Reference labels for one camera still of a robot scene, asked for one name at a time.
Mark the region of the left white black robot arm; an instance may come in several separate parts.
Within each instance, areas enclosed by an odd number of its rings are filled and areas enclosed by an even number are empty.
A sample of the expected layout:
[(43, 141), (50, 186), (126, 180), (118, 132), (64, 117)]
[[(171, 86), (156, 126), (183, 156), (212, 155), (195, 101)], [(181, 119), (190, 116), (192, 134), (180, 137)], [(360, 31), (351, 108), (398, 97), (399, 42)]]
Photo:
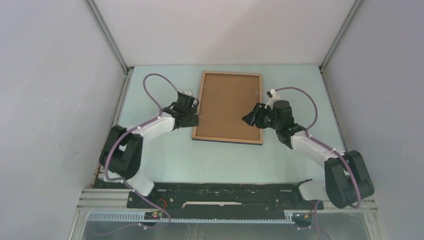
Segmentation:
[(199, 125), (199, 100), (178, 92), (177, 100), (160, 109), (158, 116), (133, 127), (113, 126), (99, 157), (104, 168), (104, 180), (121, 182), (139, 193), (138, 201), (145, 208), (153, 208), (158, 194), (154, 182), (141, 169), (143, 146), (147, 142), (179, 128)]

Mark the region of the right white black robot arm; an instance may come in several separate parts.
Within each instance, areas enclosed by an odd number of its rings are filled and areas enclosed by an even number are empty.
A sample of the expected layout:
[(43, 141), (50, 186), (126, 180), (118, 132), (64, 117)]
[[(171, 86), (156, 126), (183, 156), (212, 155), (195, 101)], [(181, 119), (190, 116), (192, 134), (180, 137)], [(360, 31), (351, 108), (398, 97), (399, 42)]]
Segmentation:
[(288, 101), (276, 100), (272, 106), (257, 103), (242, 120), (258, 129), (275, 130), (282, 144), (303, 153), (323, 168), (323, 181), (305, 180), (297, 184), (298, 191), (290, 196), (295, 208), (304, 209), (311, 200), (329, 201), (339, 209), (357, 208), (359, 200), (375, 193), (363, 156), (356, 150), (329, 147), (307, 134), (306, 128), (295, 122)]

